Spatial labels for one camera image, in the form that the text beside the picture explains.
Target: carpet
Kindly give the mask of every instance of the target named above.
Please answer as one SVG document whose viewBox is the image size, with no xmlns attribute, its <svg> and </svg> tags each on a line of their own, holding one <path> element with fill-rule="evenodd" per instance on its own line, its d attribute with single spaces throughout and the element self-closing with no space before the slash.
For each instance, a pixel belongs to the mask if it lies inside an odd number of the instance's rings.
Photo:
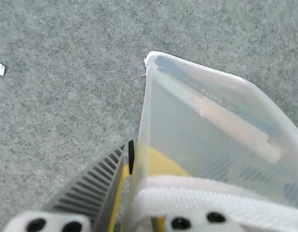
<svg viewBox="0 0 298 232">
<path fill-rule="evenodd" d="M 0 231 L 137 138 L 150 50 L 253 82 L 298 127 L 298 0 L 0 0 Z"/>
</svg>

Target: yellow object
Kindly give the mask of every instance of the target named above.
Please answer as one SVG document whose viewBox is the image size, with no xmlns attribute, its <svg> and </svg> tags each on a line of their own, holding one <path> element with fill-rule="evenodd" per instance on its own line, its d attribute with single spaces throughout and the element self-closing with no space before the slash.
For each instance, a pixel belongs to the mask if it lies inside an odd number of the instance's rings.
<svg viewBox="0 0 298 232">
<path fill-rule="evenodd" d="M 115 200 L 114 200 L 114 207 L 112 209 L 111 219 L 110 219 L 110 223 L 108 226 L 108 232 L 114 231 L 115 220 L 116 220 L 116 216 L 118 214 L 121 197 L 122 197 L 123 182 L 124 182 L 125 178 L 128 176 L 129 176 L 129 166 L 128 166 L 128 164 L 124 164 L 124 166 L 122 167 L 122 172 L 121 172 L 121 176 L 120 176 L 120 180 L 119 180 L 119 186 L 118 186 Z"/>
<path fill-rule="evenodd" d="M 149 148 L 148 176 L 153 175 L 180 175 L 190 176 L 190 174 L 177 163 L 169 159 L 161 152 Z"/>
</svg>

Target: gray plastic piece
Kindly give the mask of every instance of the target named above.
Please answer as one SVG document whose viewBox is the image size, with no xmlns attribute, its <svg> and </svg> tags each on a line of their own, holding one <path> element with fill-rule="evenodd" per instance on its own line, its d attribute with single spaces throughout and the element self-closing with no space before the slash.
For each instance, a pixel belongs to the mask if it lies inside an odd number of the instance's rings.
<svg viewBox="0 0 298 232">
<path fill-rule="evenodd" d="M 86 215 L 93 232 L 107 231 L 122 167 L 126 163 L 128 142 L 81 171 L 42 210 Z"/>
</svg>

